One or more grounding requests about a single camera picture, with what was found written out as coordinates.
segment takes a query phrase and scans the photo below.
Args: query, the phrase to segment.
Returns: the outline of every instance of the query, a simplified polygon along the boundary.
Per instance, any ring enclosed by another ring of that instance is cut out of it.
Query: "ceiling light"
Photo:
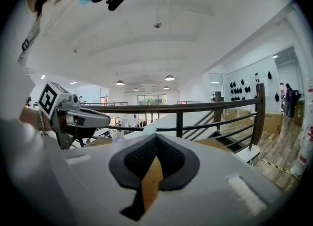
[[[124,82],[123,82],[123,81],[118,80],[118,81],[116,82],[116,85],[125,85],[125,84],[124,84]]]
[[[165,78],[166,81],[173,81],[174,80],[174,77],[172,75],[168,75],[166,78]]]

